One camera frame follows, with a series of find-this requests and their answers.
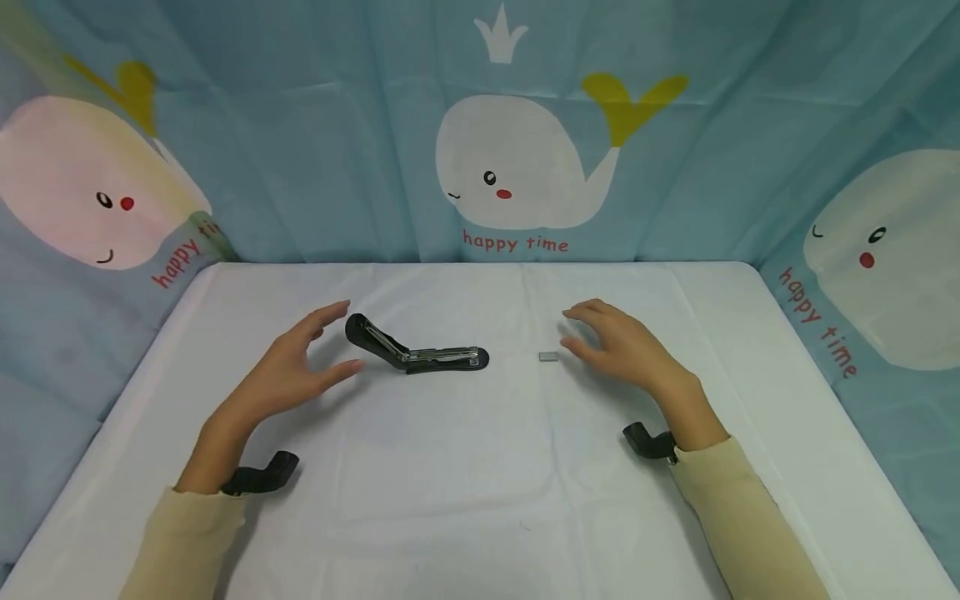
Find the open stapler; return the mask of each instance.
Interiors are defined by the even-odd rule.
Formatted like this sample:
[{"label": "open stapler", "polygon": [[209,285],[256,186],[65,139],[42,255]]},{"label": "open stapler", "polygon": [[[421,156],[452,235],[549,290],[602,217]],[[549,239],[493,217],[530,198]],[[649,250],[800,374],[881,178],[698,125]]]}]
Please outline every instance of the open stapler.
[{"label": "open stapler", "polygon": [[359,313],[347,319],[346,334],[355,346],[376,354],[408,375],[433,371],[480,371],[490,364],[487,351],[476,346],[411,350]]}]

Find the whale tail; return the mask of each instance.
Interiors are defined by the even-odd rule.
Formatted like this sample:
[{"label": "whale tail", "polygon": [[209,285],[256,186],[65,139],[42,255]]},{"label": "whale tail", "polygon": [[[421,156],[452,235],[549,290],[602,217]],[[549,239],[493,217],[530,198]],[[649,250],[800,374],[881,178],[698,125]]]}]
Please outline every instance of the whale tail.
[{"label": "whale tail", "polygon": [[149,66],[139,60],[128,60],[117,66],[117,84],[119,89],[97,75],[90,67],[69,55],[63,57],[67,64],[76,69],[88,81],[96,85],[111,100],[143,128],[150,137],[156,137],[154,119],[154,90],[156,75]]},{"label": "whale tail", "polygon": [[610,73],[592,73],[583,81],[583,88],[593,102],[600,105],[610,128],[610,145],[622,147],[631,135],[684,93],[689,79],[683,75],[668,77],[651,87],[634,104],[630,92]]}]

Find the beige sleeve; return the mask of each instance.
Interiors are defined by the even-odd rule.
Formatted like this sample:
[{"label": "beige sleeve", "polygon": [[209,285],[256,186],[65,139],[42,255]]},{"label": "beige sleeve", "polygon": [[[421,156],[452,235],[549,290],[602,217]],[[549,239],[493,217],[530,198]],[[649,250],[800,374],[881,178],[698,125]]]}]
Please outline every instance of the beige sleeve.
[{"label": "beige sleeve", "polygon": [[247,501],[166,490],[119,600],[210,600]]},{"label": "beige sleeve", "polygon": [[735,600],[829,598],[777,504],[733,438],[677,450],[673,476]]}]

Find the right hand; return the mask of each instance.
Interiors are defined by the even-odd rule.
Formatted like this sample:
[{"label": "right hand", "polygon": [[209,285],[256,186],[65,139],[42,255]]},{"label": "right hand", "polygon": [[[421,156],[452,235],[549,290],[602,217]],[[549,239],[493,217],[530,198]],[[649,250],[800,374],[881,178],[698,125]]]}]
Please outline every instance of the right hand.
[{"label": "right hand", "polygon": [[646,325],[602,300],[587,300],[564,311],[596,331],[600,348],[564,337],[560,344],[598,372],[632,383],[656,399],[660,393],[693,378]]}]

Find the white crown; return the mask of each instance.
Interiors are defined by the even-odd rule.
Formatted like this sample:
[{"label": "white crown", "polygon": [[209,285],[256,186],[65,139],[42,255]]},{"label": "white crown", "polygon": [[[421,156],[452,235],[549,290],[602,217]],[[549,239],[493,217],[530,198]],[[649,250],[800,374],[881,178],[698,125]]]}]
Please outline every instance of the white crown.
[{"label": "white crown", "polygon": [[490,54],[490,62],[499,64],[510,64],[514,61],[514,48],[516,43],[527,33],[527,26],[520,25],[510,33],[507,27],[507,12],[500,4],[500,13],[496,16],[496,22],[493,23],[493,29],[480,19],[473,19],[473,23],[483,34],[487,42],[487,52]]}]

